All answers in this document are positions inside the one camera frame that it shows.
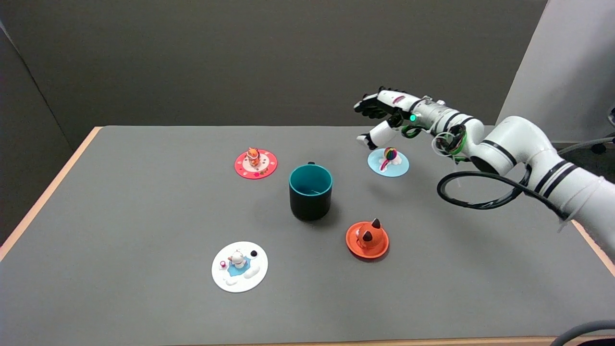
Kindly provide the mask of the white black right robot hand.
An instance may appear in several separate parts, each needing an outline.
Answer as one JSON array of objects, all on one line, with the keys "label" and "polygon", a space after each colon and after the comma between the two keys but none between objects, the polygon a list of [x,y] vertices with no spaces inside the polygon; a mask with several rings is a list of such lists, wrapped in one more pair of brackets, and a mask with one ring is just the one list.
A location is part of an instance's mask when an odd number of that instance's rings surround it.
[{"label": "white black right robot hand", "polygon": [[354,105],[354,111],[371,120],[383,120],[376,127],[360,134],[357,141],[369,150],[376,150],[393,140],[405,121],[409,121],[415,107],[424,98],[412,96],[393,88],[380,87],[375,94],[365,94]]}]

